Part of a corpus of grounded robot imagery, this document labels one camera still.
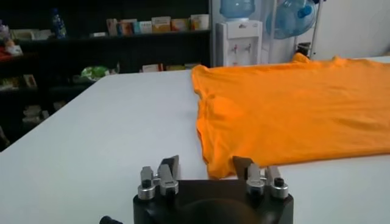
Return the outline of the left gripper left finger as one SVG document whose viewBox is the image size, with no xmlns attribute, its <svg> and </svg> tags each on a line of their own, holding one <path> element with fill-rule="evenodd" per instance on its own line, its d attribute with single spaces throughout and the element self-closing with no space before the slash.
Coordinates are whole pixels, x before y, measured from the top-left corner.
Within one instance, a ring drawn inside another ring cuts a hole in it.
<svg viewBox="0 0 390 224">
<path fill-rule="evenodd" d="M 152 200 L 157 194 L 168 200 L 175 198 L 179 193 L 178 169 L 178 155 L 162 159 L 156 175 L 150 166 L 143 167 L 140 172 L 141 184 L 138 186 L 138 198 Z"/>
</svg>

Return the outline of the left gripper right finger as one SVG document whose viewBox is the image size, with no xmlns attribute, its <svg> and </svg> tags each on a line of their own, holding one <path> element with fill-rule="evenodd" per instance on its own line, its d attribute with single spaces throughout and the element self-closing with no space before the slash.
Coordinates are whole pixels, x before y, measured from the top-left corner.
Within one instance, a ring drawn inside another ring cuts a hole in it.
<svg viewBox="0 0 390 224">
<path fill-rule="evenodd" d="M 268 194 L 273 198 L 279 200 L 288 198 L 288 185 L 280 175 L 277 166 L 267 166 L 262 174 L 258 164 L 250 158 L 240 156 L 233 156 L 233 165 L 237 177 L 246 182 L 247 193 L 251 197 L 263 197 L 268 189 Z"/>
</svg>

